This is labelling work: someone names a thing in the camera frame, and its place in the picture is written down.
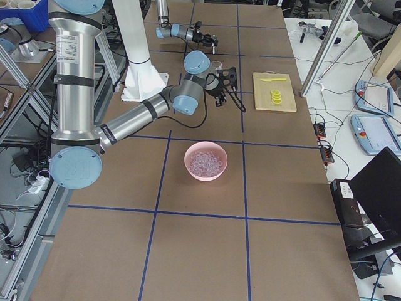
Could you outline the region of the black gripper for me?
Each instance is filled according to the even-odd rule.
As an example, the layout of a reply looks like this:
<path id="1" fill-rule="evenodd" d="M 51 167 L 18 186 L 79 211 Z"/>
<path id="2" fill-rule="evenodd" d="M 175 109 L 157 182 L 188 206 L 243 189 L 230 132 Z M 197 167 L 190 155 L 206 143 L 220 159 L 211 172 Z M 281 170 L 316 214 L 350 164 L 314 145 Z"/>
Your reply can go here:
<path id="1" fill-rule="evenodd" d="M 194 31 L 192 41 L 202 44 L 203 47 L 216 47 L 218 37 L 214 34 L 203 34 L 200 31 Z"/>
<path id="2" fill-rule="evenodd" d="M 226 104 L 227 98 L 224 93 L 224 90 L 221 89 L 213 89 L 210 91 L 210 96 L 215 98 L 215 106 L 220 107 L 221 105 Z"/>

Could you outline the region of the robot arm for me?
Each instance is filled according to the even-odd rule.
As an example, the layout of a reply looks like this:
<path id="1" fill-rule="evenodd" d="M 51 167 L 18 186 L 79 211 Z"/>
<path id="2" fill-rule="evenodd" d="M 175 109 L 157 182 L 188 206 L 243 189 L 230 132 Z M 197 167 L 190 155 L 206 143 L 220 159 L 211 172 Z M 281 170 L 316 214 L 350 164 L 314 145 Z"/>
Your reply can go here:
<path id="1" fill-rule="evenodd" d="M 156 5 L 158 27 L 155 31 L 158 38 L 179 38 L 184 42 L 193 42 L 205 47 L 211 47 L 213 51 L 218 46 L 219 40 L 216 35 L 201 31 L 202 21 L 196 21 L 189 27 L 177 23 L 172 24 L 170 23 L 167 1 L 157 0 Z"/>
<path id="2" fill-rule="evenodd" d="M 102 171 L 101 154 L 174 109 L 192 115 L 207 95 L 224 101 L 222 75 L 199 50 L 184 58 L 185 77 L 169 86 L 153 66 L 138 1 L 114 1 L 128 66 L 122 98 L 137 106 L 110 122 L 94 124 L 95 45 L 102 32 L 103 1 L 50 1 L 56 33 L 58 128 L 51 136 L 52 178 L 67 189 L 92 185 Z"/>

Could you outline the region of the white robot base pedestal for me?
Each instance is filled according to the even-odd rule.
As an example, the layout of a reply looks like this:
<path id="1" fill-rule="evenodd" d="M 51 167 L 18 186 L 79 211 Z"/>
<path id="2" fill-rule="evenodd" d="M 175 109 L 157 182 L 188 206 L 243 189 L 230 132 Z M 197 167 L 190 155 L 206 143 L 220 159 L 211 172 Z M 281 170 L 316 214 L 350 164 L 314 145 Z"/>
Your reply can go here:
<path id="1" fill-rule="evenodd" d="M 153 66 L 139 1 L 112 2 L 128 58 L 122 100 L 140 102 L 161 92 L 166 82 Z"/>

